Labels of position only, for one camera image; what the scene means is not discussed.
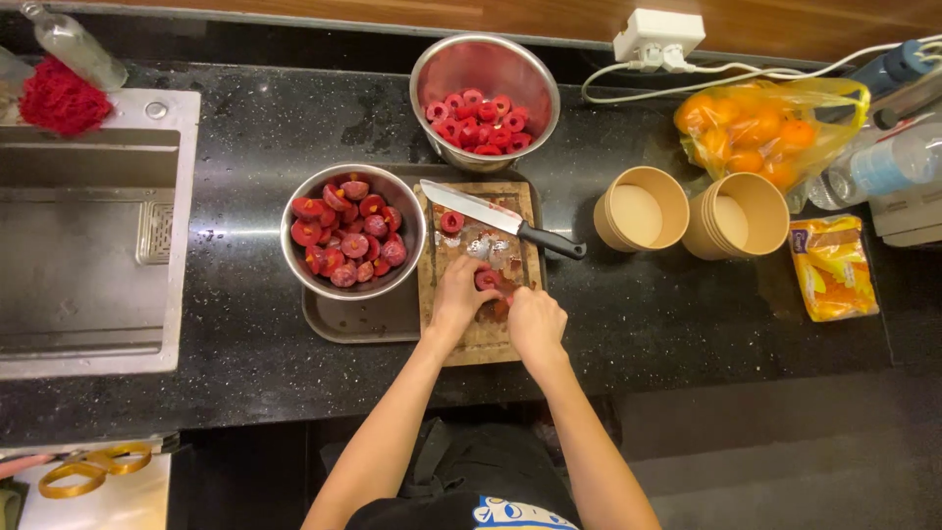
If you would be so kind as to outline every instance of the countertop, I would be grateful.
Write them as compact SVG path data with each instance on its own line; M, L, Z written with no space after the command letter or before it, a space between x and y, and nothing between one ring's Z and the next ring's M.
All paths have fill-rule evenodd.
M179 366L0 382L0 443L367 413L413 345L344 345L316 335L301 314L278 227L285 199L329 164L442 163L409 108L408 76L140 61L130 72L130 87L203 94ZM543 199L544 228L589 246L583 261L547 252L545 279L569 313L563 343L587 393L891 366L882 317L808 319L786 246L721 262L697 259L680 244L636 255L606 247L592 209L620 172L655 166L696 191L705 185L702 170L679 148L671 121L678 100L590 108L578 87L560 93L559 126L515 169ZM882 245L866 236L870 247ZM501 363L444 369L430 406L540 397L520 363Z

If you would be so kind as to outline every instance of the forearm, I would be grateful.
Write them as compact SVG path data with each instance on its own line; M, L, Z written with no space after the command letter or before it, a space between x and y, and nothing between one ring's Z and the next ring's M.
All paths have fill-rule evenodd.
M337 529L376 499L395 497L442 361L454 347L435 330L416 345L392 386L347 444L302 530Z
M549 403L579 517L589 530L658 529L641 486L611 442L572 369L540 384Z

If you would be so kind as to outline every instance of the red sponge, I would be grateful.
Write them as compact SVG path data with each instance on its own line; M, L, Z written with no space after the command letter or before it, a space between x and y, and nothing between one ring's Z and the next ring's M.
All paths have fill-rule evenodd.
M46 56L23 88L20 98L23 120L62 136L97 129L112 109L104 92L53 56Z

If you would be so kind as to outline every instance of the black knife handle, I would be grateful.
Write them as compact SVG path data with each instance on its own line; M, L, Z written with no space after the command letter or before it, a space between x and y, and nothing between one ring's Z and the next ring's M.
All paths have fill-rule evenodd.
M517 229L517 237L572 259L582 259L586 256L585 243L573 243L559 234L534 228L526 221L520 223L520 228Z

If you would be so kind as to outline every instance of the wooden cutting board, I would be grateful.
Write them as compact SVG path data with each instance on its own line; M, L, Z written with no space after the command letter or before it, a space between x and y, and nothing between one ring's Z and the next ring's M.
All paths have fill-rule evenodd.
M526 182L446 183L447 186L475 195L486 201L513 210L534 225L533 203ZM415 195L425 213L429 239L418 260L418 304L421 328L431 321L435 288L445 267L462 254L489 261L495 270L518 286L543 288L540 258L533 243L492 228L470 217L464 218L461 234L443 232L439 223L446 208L433 204L415 186ZM507 334L508 306L504 301L488 302L481 307L475 320L464 332L458 346L445 361L445 366L485 364L520 360Z

